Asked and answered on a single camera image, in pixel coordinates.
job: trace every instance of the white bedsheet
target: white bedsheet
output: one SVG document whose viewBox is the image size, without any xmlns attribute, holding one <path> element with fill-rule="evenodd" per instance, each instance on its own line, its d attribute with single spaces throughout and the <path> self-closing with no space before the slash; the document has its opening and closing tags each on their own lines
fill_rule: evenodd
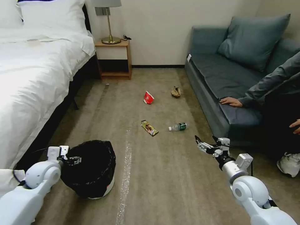
<svg viewBox="0 0 300 225">
<path fill-rule="evenodd" d="M 0 29 L 0 169 L 20 160 L 94 53 L 82 34 Z"/>
</svg>

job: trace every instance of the lamp shade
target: lamp shade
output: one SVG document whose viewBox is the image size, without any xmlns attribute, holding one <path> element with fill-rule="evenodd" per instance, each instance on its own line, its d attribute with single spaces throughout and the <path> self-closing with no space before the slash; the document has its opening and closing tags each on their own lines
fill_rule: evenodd
<svg viewBox="0 0 300 225">
<path fill-rule="evenodd" d="M 121 0 L 92 0 L 94 7 L 119 7 L 121 6 Z"/>
</svg>

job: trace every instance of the person's hand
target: person's hand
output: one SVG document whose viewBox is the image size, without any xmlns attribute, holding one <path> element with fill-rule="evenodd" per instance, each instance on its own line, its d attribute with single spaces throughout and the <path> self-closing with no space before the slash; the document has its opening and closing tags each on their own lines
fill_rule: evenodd
<svg viewBox="0 0 300 225">
<path fill-rule="evenodd" d="M 293 127 L 299 126 L 299 125 L 300 125 L 300 119 L 298 119 L 295 123 L 292 123 L 292 124 L 290 125 L 290 128 L 293 128 Z M 293 134 L 298 134 L 298 135 L 300 135 L 300 127 L 299 127 L 298 129 L 296 129 L 296 130 L 293 132 Z"/>
<path fill-rule="evenodd" d="M 226 97 L 220 100 L 221 104 L 229 104 L 232 107 L 243 107 L 243 104 L 236 98 Z"/>
</svg>

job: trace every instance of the floor tape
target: floor tape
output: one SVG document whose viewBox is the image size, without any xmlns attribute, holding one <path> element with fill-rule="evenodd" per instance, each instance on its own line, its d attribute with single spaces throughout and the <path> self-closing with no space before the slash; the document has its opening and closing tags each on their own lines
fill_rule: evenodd
<svg viewBox="0 0 300 225">
<path fill-rule="evenodd" d="M 127 130 L 126 131 L 126 149 L 125 149 L 124 171 L 123 171 L 122 186 L 121 186 L 120 205 L 118 208 L 116 225 L 124 225 L 126 198 L 127 198 L 128 192 L 129 192 L 131 154 L 132 154 L 131 144 L 128 141 L 129 136 L 130 136 L 130 130 Z"/>
</svg>

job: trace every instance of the gray sleeve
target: gray sleeve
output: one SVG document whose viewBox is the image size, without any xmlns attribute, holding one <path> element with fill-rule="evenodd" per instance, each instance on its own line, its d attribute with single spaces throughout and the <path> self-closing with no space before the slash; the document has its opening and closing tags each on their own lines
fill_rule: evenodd
<svg viewBox="0 0 300 225">
<path fill-rule="evenodd" d="M 269 91 L 300 72 L 300 52 L 288 59 L 284 64 L 277 67 L 272 73 L 261 79 L 256 85 L 249 88 L 245 97 L 238 100 L 243 106 L 251 106 L 258 99 L 262 98 Z"/>
</svg>

